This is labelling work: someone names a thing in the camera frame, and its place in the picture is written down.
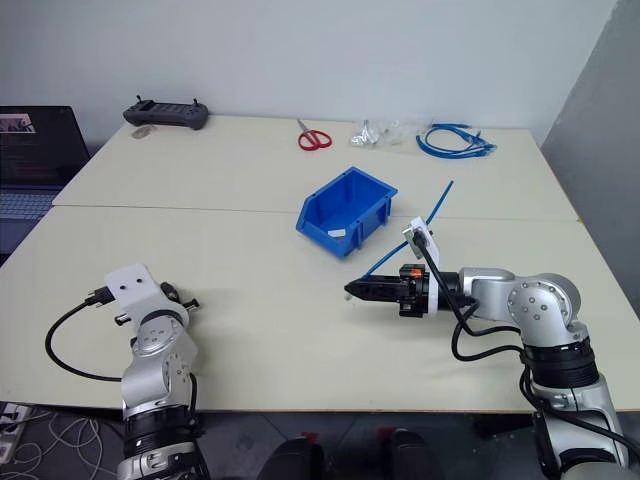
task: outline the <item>blue zip tie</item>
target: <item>blue zip tie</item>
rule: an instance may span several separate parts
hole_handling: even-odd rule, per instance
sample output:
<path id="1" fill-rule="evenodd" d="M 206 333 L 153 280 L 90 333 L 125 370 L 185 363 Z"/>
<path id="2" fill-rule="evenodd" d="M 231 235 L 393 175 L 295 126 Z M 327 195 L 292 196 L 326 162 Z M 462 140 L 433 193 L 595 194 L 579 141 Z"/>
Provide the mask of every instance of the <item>blue zip tie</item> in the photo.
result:
<path id="1" fill-rule="evenodd" d="M 451 190 L 451 187 L 453 187 L 453 180 L 451 180 L 449 182 L 449 185 L 447 185 L 447 188 L 444 189 L 444 192 L 442 192 L 442 195 L 440 195 L 440 198 L 438 199 L 438 201 L 436 202 L 435 206 L 433 207 L 433 210 L 431 210 L 431 215 L 429 215 L 429 217 L 427 218 L 427 220 L 425 221 L 425 223 L 427 225 L 429 225 L 431 223 L 431 221 L 433 220 L 433 217 L 436 216 L 436 213 L 438 213 L 438 210 L 440 210 L 440 207 L 442 206 L 442 204 L 444 203 L 445 198 L 447 198 L 447 195 L 449 194 L 449 190 Z M 382 257 L 380 260 L 378 260 L 373 267 L 371 267 L 369 270 L 367 270 L 367 273 L 365 273 L 362 278 L 366 278 L 369 275 L 371 275 L 373 272 L 375 272 L 384 262 L 386 262 L 387 260 L 389 260 L 391 257 L 393 257 L 396 253 L 398 253 L 400 250 L 402 250 L 404 247 L 406 247 L 408 245 L 407 241 L 405 240 L 404 242 L 402 242 L 400 245 L 398 245 L 397 247 L 393 248 L 389 253 L 387 253 L 384 257 Z"/>

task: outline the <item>gray wall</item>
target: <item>gray wall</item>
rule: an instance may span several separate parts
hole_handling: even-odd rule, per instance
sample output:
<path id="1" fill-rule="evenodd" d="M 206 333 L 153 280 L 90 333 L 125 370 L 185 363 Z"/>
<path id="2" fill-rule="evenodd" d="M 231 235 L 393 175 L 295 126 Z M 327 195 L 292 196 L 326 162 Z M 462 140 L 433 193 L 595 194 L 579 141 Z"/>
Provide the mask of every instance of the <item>gray wall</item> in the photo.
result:
<path id="1" fill-rule="evenodd" d="M 640 1 L 620 0 L 542 151 L 640 314 Z"/>

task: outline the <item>power strip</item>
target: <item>power strip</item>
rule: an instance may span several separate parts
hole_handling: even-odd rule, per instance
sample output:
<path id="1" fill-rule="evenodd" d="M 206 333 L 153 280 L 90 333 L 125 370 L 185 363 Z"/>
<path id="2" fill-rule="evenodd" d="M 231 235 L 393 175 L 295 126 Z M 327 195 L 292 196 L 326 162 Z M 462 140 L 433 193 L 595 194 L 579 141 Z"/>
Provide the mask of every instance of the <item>power strip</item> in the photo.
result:
<path id="1" fill-rule="evenodd" d="M 13 458 L 13 452 L 20 444 L 22 431 L 27 426 L 23 420 L 29 418 L 32 410 L 31 407 L 15 403 L 6 403 L 4 405 L 3 415 L 0 417 L 0 465 L 9 463 Z M 7 424 L 11 425 L 12 423 L 17 424 L 12 427 L 7 426 Z"/>

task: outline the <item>laptop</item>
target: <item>laptop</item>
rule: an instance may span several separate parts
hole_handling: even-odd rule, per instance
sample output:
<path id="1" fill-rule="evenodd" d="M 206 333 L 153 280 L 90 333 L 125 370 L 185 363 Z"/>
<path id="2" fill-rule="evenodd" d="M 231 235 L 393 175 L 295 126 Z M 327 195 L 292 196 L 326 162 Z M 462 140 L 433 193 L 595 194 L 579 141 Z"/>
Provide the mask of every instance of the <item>laptop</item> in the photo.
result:
<path id="1" fill-rule="evenodd" d="M 0 106 L 0 261 L 89 161 L 68 106 Z"/>

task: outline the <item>floor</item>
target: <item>floor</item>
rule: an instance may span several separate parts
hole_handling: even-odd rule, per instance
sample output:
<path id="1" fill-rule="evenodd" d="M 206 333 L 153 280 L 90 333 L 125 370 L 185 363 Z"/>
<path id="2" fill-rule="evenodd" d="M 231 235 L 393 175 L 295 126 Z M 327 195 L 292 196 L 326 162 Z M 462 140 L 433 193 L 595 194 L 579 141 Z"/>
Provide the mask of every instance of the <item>floor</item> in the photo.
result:
<path id="1" fill-rule="evenodd" d="M 54 441 L 50 427 L 60 432 L 80 417 L 61 414 L 34 420 L 25 429 L 22 444 L 35 442 L 46 449 Z M 486 416 L 462 414 L 241 414 L 210 413 L 202 415 L 206 434 L 199 440 L 213 479 L 253 479 L 271 452 L 285 438 L 301 433 L 315 433 L 325 450 L 330 476 L 339 479 L 382 479 L 378 462 L 382 432 L 406 427 L 420 433 L 442 463 L 447 479 L 519 480 L 543 479 L 537 465 L 530 427 L 497 435 L 480 436 L 478 420 Z M 628 435 L 640 438 L 640 414 L 621 414 Z M 75 441 L 76 424 L 65 438 Z M 115 471 L 121 460 L 119 422 L 100 423 L 103 443 L 102 467 Z M 86 458 L 95 461 L 97 441 L 82 448 Z M 18 459 L 33 457 L 36 447 L 25 446 Z M 25 471 L 31 464 L 5 465 L 1 472 Z M 58 444 L 45 455 L 37 469 L 28 475 L 3 474 L 2 480 L 21 479 L 89 479 L 91 470 L 77 456 L 75 449 Z M 96 480 L 113 478 L 99 471 Z"/>

